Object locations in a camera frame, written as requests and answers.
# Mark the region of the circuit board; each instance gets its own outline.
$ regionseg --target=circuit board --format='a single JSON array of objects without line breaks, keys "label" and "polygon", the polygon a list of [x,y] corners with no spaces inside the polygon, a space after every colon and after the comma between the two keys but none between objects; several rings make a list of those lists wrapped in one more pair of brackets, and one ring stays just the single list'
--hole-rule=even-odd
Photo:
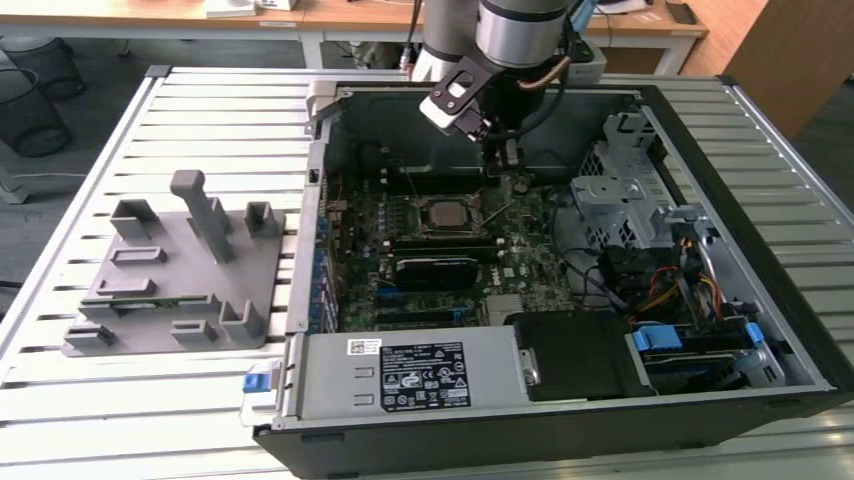
[{"label": "circuit board", "polygon": [[[496,296],[518,296],[519,311],[574,308],[567,268],[548,226],[552,187],[524,184],[522,188],[512,175],[495,183],[472,193],[440,195],[391,195],[375,179],[355,188],[331,185],[328,191],[339,195],[330,202],[339,331],[490,325],[495,312],[487,310],[487,300]],[[460,235],[500,245],[498,259],[478,264],[474,284],[454,291],[399,291],[394,276],[399,257],[384,253],[387,241],[428,243]],[[420,317],[432,316],[419,314],[430,312],[447,314],[448,322],[422,322]],[[399,325],[384,321],[400,317],[407,321]]]}]

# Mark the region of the cpu socket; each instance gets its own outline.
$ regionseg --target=cpu socket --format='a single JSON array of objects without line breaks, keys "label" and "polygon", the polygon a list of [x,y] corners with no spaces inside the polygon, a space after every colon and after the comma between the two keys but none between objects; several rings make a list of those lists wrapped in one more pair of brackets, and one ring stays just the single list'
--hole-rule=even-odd
[{"label": "cpu socket", "polygon": [[419,230],[424,237],[478,237],[482,222],[480,202],[472,197],[460,195],[422,199]]}]

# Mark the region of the motherboard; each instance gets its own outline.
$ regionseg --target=motherboard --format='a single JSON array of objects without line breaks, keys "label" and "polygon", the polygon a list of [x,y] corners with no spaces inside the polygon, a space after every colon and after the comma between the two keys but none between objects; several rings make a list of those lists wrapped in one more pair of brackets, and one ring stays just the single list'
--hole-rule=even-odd
[{"label": "motherboard", "polygon": [[400,167],[327,192],[339,331],[502,325],[578,304],[551,234],[563,186]]}]

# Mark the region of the red wire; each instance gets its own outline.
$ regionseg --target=red wire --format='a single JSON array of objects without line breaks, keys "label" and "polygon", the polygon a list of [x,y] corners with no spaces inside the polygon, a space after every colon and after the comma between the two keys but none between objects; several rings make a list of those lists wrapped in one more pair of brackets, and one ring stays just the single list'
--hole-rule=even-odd
[{"label": "red wire", "polygon": [[650,297],[652,296],[652,292],[655,292],[655,279],[658,278],[658,274],[668,270],[678,270],[678,267],[671,265],[670,267],[662,267],[658,270],[655,270],[655,273],[652,274],[652,278],[650,279]]}]

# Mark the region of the blue tab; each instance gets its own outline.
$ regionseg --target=blue tab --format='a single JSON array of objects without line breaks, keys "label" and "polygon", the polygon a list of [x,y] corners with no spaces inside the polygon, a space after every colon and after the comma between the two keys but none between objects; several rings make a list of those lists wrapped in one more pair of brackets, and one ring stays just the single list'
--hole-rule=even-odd
[{"label": "blue tab", "polygon": [[745,330],[747,330],[747,335],[750,336],[753,344],[759,345],[765,341],[765,335],[762,333],[759,325],[754,322],[750,322],[747,325],[745,325]]},{"label": "blue tab", "polygon": [[247,373],[243,377],[243,393],[261,393],[269,391],[269,372]]},{"label": "blue tab", "polygon": [[646,335],[640,332],[635,332],[631,334],[631,338],[635,339],[635,347],[638,347],[638,351],[646,352],[650,349],[650,342],[646,340]]},{"label": "blue tab", "polygon": [[682,340],[672,325],[648,325],[640,327],[638,332],[643,334],[650,344],[650,350],[670,350],[682,348]]}]

